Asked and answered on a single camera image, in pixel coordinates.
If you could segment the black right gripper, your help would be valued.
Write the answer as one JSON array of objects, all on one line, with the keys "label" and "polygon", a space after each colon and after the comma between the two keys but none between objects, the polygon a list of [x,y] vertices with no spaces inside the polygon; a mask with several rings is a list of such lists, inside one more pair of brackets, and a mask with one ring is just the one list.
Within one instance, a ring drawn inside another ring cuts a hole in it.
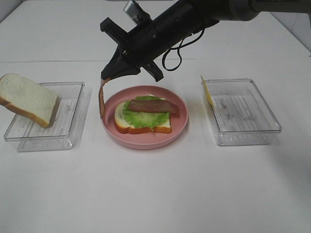
[{"label": "black right gripper", "polygon": [[129,32],[106,18],[100,24],[100,30],[118,46],[101,71],[101,78],[137,75],[144,68],[156,81],[160,81],[163,73],[154,59],[188,36],[203,33],[202,22],[194,6],[185,0],[179,0],[155,19],[136,25]]}]

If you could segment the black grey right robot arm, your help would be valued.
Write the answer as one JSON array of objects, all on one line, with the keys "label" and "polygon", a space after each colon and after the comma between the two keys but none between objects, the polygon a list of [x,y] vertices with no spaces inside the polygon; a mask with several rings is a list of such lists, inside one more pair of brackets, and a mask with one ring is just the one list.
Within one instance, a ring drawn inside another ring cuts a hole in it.
[{"label": "black grey right robot arm", "polygon": [[249,21],[260,12],[310,13],[309,0],[179,0],[155,19],[136,1],[130,0],[125,12],[136,26],[126,32],[110,18],[100,30],[117,44],[116,51],[101,72],[101,79],[136,75],[144,68],[156,81],[163,73],[154,59],[191,34],[203,33],[221,20]]}]

